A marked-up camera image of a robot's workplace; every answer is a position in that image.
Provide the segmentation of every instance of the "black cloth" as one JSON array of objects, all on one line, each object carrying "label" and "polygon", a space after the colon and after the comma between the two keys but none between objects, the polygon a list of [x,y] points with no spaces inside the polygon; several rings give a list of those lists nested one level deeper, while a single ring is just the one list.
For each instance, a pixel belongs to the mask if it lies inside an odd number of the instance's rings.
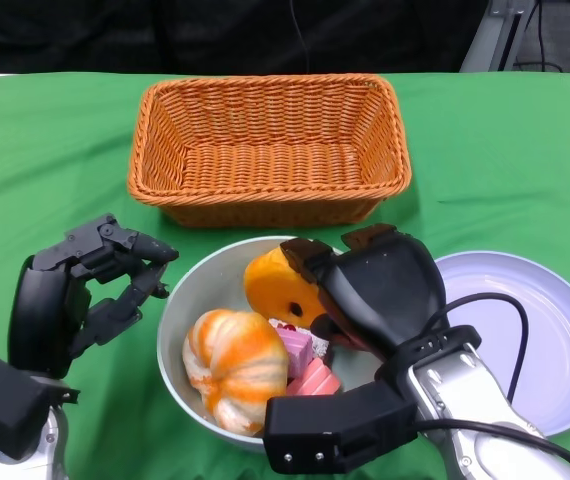
[{"label": "black cloth", "polygon": [[[0,0],[0,73],[304,73],[290,0]],[[310,71],[458,71],[475,0],[292,0]]]}]

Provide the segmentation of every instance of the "orange pumpkin bun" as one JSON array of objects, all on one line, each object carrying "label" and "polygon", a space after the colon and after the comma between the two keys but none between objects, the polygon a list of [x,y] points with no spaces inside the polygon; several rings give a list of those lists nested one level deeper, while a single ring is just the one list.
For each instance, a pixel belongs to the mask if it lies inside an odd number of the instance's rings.
[{"label": "orange pumpkin bun", "polygon": [[221,428],[254,435],[267,401],[285,395],[289,357],[282,340],[258,313],[212,310],[183,343],[187,376]]},{"label": "orange pumpkin bun", "polygon": [[280,247],[252,260],[243,282],[250,306],[265,318],[309,328],[325,313],[318,300],[318,287],[289,266]]}]

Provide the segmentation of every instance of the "orange bread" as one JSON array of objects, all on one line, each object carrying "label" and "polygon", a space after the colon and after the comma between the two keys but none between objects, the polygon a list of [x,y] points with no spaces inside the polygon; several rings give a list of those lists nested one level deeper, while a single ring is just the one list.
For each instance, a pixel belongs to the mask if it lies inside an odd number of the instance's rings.
[{"label": "orange bread", "polygon": [[243,283],[250,306],[265,318],[309,328],[325,313],[318,300],[318,287],[289,266],[280,247],[252,260]]}]

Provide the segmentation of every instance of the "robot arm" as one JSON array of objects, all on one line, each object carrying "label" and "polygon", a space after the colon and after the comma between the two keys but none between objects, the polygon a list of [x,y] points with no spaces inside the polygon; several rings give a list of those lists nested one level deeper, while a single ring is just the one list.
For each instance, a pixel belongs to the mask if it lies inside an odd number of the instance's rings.
[{"label": "robot arm", "polygon": [[[61,380],[73,359],[104,345],[142,318],[149,296],[166,298],[161,277],[178,258],[169,245],[120,227],[113,215],[71,230],[21,269],[0,360],[0,479],[64,480],[67,421],[78,391]],[[130,277],[117,299],[90,307],[86,283]]]},{"label": "robot arm", "polygon": [[350,251],[340,256],[300,238],[281,248],[319,286],[329,318],[312,331],[343,334],[384,363],[376,381],[343,394],[271,399],[264,442],[272,468],[344,473],[427,431],[451,480],[570,479],[570,465],[551,454],[570,461],[570,453],[512,409],[476,353],[476,330],[441,315],[445,288],[425,246],[388,225],[343,240]]}]

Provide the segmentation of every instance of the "toy food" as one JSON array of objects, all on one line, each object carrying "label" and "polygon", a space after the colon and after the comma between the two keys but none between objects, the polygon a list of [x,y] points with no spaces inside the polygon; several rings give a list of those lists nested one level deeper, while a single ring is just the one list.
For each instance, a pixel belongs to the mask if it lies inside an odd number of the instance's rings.
[{"label": "toy food", "polygon": [[250,306],[265,318],[309,328],[325,313],[318,300],[318,287],[289,266],[280,247],[252,260],[245,270],[244,284]]},{"label": "toy food", "polygon": [[300,378],[287,387],[288,395],[332,395],[341,382],[320,358],[315,358]]},{"label": "toy food", "polygon": [[317,337],[306,328],[295,327],[294,325],[289,325],[285,322],[280,322],[275,318],[270,318],[269,323],[277,330],[278,329],[292,330],[310,337],[312,339],[312,353],[314,355],[314,358],[323,359],[327,355],[329,350],[329,342],[327,340]]},{"label": "toy food", "polygon": [[278,336],[283,340],[283,344],[289,354],[289,369],[287,376],[289,378],[298,378],[303,375],[307,366],[314,359],[312,351],[312,337],[303,333],[286,328],[277,328]]},{"label": "toy food", "polygon": [[183,343],[187,376],[218,425],[241,435],[263,428],[267,400],[285,395],[288,355],[257,313],[212,310]]}]

